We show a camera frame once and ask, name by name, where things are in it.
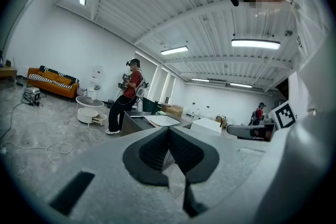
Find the dark grey counter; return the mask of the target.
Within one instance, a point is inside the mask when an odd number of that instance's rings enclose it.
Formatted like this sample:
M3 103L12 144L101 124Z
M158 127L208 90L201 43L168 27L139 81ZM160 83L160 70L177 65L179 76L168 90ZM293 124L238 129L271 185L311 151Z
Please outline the dark grey counter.
M148 130L157 126L153 123L150 123L148 120L146 120L144 117L146 115L151 115L150 112L135 112L135 111L126 111L124 113L124 119L122 123L122 130L121 130L121 136L126 136L132 133L136 133L143 130ZM173 126L179 126L189 129L191 127L192 122L182 119L180 117L176 117L172 114L166 113L166 114L156 114L156 115L166 115L169 116L175 120L180 121L180 124L173 125Z

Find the black white striped blanket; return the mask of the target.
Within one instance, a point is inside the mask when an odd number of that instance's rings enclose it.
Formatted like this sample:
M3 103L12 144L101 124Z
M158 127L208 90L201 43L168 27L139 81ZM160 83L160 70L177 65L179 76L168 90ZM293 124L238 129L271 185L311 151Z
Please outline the black white striped blanket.
M72 80L72 84L70 86L66 86L64 84L58 83L56 80L49 80L47 78L44 78L44 77L40 76L38 74L38 71L41 71L41 72L50 71L50 72L53 72L53 73L57 73L59 76L71 79ZM46 67L46 66L40 66L39 69L38 69L38 71L29 72L28 75L27 75L27 78L31 79L31 80L35 80L35 81L40 81L40 82L52 83L52 84L55 84L55 85L57 85L59 87L66 88L66 89L71 89L74 84L79 83L79 79L78 78L72 77L70 75L67 75L65 73L56 71L56 70L51 69L51 68Z

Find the white arched board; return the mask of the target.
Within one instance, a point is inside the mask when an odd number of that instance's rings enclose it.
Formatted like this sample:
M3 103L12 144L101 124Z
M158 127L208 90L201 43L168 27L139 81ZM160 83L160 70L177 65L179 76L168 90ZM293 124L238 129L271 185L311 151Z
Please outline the white arched board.
M99 65L94 66L91 74L91 82L101 85L103 78L104 74L102 71L102 67Z

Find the white box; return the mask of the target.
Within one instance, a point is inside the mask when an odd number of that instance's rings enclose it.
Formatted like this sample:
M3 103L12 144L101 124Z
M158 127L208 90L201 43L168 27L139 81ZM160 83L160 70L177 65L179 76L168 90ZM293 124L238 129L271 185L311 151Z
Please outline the white box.
M193 121L191 124L190 130L197 133L212 135L212 136L221 136L222 128L219 122L202 118L199 120Z

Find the orange sofa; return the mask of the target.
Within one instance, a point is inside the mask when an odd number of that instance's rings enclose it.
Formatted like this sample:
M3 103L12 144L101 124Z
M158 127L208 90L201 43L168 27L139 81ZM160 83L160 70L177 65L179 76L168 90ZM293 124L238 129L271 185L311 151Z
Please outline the orange sofa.
M38 71L38 69L39 68L29 68L28 73ZM35 80L28 79L28 78L27 78L27 84L29 86L38 87L42 90L46 90L50 93L54 93L54 94L57 94L57 95L60 95L60 96L63 96L63 97L70 98L70 99L73 99L73 98L76 97L77 88L79 87L79 83L76 83L72 86L71 89L66 89L66 88L59 87L59 86L57 86L55 84L52 84L52 83L35 81Z

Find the silver appliance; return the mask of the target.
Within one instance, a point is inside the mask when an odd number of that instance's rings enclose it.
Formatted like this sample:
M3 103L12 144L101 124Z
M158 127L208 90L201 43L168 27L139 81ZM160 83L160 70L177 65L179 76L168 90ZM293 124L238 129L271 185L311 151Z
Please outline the silver appliance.
M37 87L27 87L24 89L23 98L28 103L36 105L40 100L40 89Z

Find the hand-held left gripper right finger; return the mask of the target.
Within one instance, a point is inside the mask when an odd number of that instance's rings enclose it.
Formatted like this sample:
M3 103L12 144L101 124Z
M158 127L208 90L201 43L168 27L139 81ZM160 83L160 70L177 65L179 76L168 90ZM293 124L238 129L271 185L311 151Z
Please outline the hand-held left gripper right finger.
M214 219L213 211L225 211L224 201L233 195L257 168L269 147L268 142L241 140L197 133L182 127L169 129L169 148L185 176L183 204L174 202L178 224L204 215Z

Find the dark green cabinet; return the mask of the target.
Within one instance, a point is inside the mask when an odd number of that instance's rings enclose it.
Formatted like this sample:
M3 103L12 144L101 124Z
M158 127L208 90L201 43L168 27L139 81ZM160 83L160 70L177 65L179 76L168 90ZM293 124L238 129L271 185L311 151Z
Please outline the dark green cabinet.
M157 112L162 110L162 105L159 104L157 101L151 101L147 98L142 99L143 112L150 112L152 115L155 115Z

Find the wooden desk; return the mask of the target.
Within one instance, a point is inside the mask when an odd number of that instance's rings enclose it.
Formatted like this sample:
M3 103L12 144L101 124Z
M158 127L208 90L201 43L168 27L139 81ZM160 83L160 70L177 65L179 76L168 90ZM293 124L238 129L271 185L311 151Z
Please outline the wooden desk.
M16 79L17 69L15 67L0 67L0 79L11 77L13 80Z

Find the white sink basin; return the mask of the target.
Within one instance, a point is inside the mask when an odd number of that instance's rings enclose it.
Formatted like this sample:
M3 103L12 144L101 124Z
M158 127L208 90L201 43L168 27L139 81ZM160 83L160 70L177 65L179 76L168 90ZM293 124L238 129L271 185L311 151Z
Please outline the white sink basin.
M144 118L157 126L172 126L180 124L180 121L166 115L146 115Z

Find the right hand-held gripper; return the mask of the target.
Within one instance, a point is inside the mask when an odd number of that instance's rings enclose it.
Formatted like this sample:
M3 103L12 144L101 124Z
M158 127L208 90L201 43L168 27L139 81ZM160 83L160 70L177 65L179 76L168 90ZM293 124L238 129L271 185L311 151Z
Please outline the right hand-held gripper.
M229 125L226 132L239 139L255 139L270 142L273 134L280 129L292 126L296 116L289 101L277 106L261 116L258 125Z

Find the orange cushion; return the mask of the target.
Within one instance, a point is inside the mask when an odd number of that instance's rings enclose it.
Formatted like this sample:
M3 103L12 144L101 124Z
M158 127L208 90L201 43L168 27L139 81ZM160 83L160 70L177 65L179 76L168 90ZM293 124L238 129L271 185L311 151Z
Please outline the orange cushion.
M56 81L58 83L64 84L66 86L70 86L72 84L72 80L66 77L59 76Z
M41 71L38 71L38 74L44 78L47 78L49 80L56 80L59 75L57 73L53 73L53 72L50 72L50 71L46 71L46 72L41 72Z

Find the white round drawer stool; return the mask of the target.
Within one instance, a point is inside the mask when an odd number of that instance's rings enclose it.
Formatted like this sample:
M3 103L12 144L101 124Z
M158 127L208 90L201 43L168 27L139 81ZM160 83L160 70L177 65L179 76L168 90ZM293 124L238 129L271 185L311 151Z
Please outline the white round drawer stool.
M104 125L107 118L105 114L100 114L97 110L92 108L79 108L77 112L77 119L86 124L98 123Z

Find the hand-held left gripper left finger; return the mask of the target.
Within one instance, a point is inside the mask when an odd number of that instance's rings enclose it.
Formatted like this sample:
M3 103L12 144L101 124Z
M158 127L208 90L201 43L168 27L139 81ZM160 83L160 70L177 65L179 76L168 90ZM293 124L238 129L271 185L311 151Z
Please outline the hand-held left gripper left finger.
M168 187L134 179L123 152L154 129L113 138L79 154L38 192L35 208L49 224L179 224L188 215Z

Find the person's white shirt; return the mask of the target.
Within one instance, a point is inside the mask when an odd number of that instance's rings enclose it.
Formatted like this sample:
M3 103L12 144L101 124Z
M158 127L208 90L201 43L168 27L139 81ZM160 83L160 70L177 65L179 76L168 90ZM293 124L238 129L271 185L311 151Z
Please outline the person's white shirt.
M336 110L336 23L326 0L290 0L297 24L304 115Z

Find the round white coffee table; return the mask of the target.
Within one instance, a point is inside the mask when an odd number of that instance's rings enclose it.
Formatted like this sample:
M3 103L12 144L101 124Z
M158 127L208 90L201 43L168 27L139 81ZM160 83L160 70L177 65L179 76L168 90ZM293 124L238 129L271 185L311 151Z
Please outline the round white coffee table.
M92 108L97 110L100 114L105 114L103 111L104 103L100 100L92 100L90 97L77 96L76 103L76 117L79 108Z

